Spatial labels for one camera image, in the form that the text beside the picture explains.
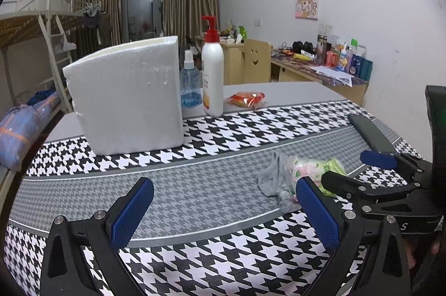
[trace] red snack package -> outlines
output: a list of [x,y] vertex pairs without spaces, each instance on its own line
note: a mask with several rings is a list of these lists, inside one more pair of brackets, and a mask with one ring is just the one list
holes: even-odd
[[228,101],[240,107],[257,109],[265,100],[263,92],[237,92]]

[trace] window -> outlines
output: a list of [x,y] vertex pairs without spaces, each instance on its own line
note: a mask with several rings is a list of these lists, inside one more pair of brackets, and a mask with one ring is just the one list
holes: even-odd
[[162,0],[122,0],[125,42],[158,37],[162,28]]

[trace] red pump head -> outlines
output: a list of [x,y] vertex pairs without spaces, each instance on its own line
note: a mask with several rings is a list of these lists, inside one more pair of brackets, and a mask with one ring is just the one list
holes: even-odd
[[209,21],[209,30],[206,32],[204,41],[206,43],[220,43],[219,32],[215,29],[217,19],[214,16],[203,16],[201,18]]

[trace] blue spray bottle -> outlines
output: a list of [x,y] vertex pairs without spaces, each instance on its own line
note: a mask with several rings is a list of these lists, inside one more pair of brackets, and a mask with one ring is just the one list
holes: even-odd
[[184,68],[180,71],[181,106],[195,107],[201,105],[200,73],[193,64],[191,50],[184,53]]

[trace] white foam box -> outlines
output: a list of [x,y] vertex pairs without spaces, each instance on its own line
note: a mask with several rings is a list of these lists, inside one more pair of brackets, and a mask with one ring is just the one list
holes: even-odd
[[76,116],[97,155],[183,143],[178,37],[105,48],[63,72]]

